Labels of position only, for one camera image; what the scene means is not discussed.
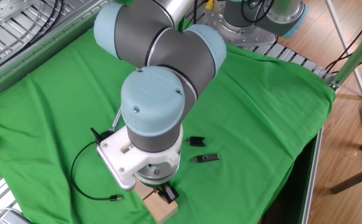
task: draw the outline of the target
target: light blue joint cap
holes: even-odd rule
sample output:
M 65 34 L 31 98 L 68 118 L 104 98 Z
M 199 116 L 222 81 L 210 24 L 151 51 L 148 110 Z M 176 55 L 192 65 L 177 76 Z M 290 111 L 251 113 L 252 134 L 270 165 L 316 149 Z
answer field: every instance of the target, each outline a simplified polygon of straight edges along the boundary
M 119 58 L 114 43 L 116 19 L 123 4 L 111 2 L 98 13 L 94 23 L 94 37 L 96 43 L 111 55 Z
M 184 105 L 181 81 L 164 67 L 148 66 L 132 72 L 121 87 L 124 122 L 141 136 L 159 136 L 172 129 Z
M 297 21 L 297 23 L 294 24 L 294 26 L 293 26 L 293 28 L 291 28 L 291 30 L 289 30 L 285 35 L 282 36 L 283 38 L 290 39 L 290 38 L 292 38 L 294 36 L 294 34 L 298 31 L 301 24 L 303 23 L 305 17 L 307 16 L 308 11 L 309 11 L 308 6 L 306 4 L 304 4 L 304 10 L 303 10 L 303 13 L 300 16 L 299 21 Z
M 195 24 L 184 32 L 194 32 L 206 43 L 214 59 L 216 74 L 226 58 L 226 47 L 223 38 L 210 26 Z

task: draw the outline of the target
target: green pole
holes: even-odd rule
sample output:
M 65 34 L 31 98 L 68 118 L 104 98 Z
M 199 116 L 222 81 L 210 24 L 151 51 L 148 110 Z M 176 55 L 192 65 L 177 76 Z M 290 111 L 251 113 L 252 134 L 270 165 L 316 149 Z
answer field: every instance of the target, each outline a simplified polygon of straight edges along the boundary
M 361 63 L 362 61 L 362 43 L 358 48 L 353 52 L 348 61 L 343 65 L 340 71 L 337 73 L 334 81 L 341 85 L 347 77 L 353 72 L 353 70 Z

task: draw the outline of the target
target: metal mounting plate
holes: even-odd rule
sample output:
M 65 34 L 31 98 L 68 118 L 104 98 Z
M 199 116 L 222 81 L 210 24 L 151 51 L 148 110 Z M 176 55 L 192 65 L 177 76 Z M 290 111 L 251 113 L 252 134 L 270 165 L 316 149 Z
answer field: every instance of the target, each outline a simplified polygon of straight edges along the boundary
M 226 43 L 239 47 L 260 47 L 275 42 L 275 35 L 255 26 L 235 27 L 224 19 L 225 2 L 214 3 L 199 22 L 214 28 Z

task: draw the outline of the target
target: wire rack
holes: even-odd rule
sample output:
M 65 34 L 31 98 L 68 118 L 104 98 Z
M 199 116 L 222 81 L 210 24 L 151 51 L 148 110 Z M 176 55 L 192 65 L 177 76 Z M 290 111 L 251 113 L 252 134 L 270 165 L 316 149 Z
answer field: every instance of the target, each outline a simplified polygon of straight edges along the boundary
M 54 0 L 41 0 L 28 7 L 6 22 L 0 23 L 0 61 L 5 60 L 11 53 L 21 49 L 40 30 L 53 10 Z M 65 1 L 61 16 L 65 17 L 70 12 L 82 7 L 84 0 Z M 11 2 L 6 10 L 11 10 Z M 55 9 L 54 19 L 59 14 L 59 7 Z

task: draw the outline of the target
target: wooden floor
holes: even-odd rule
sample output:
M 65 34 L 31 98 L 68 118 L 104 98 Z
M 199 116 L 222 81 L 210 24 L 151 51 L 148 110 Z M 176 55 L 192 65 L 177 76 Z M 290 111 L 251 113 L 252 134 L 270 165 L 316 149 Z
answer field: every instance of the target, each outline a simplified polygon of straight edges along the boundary
M 325 0 L 305 0 L 310 11 L 295 37 L 279 42 L 326 67 L 343 48 Z M 362 29 L 362 0 L 334 0 L 336 13 L 350 42 Z M 338 70 L 343 64 L 335 67 Z M 362 76 L 362 65 L 358 67 Z M 341 87 L 324 127 L 324 136 L 309 223 L 362 223 L 362 183 L 332 195 L 330 187 L 362 171 L 362 97 L 355 76 Z

